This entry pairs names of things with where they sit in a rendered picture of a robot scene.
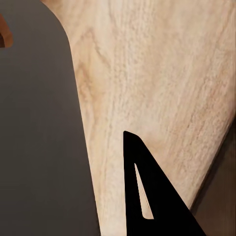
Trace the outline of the trash can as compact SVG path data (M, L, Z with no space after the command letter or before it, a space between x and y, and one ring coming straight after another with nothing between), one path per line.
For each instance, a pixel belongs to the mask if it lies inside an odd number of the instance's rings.
M101 236L69 40L40 0L0 0L0 236Z

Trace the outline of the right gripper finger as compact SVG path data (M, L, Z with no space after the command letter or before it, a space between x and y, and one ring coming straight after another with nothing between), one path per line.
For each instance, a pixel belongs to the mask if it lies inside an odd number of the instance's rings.
M143 140L123 132L127 236L206 236ZM154 219L143 217L135 164Z

